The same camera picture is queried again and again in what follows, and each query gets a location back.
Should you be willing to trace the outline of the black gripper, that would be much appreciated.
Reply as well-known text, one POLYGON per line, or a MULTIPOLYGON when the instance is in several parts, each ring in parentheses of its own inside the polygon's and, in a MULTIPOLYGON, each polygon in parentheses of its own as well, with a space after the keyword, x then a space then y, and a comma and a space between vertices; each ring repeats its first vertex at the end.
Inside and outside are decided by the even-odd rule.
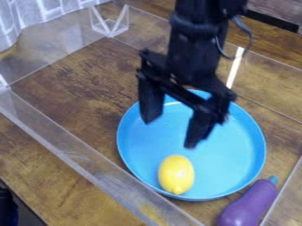
POLYGON ((236 94, 216 76, 227 37, 228 22, 169 19, 166 53, 141 49, 136 69, 140 117, 149 124, 162 114, 169 95, 193 110, 188 120, 184 148, 194 148, 207 139, 216 124, 223 124, 228 104, 236 94))

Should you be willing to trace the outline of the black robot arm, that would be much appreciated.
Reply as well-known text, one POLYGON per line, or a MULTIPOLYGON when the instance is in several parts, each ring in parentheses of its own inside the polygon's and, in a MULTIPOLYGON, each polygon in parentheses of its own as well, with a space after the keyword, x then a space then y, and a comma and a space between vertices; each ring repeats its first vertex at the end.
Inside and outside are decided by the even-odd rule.
POLYGON ((164 97, 172 96, 193 111, 184 147, 207 138, 213 126, 225 122, 236 93, 216 77, 227 25, 243 27, 237 15, 247 0, 176 0, 169 16, 169 42, 164 55, 142 49, 136 69, 138 110, 148 124, 162 114, 164 97))

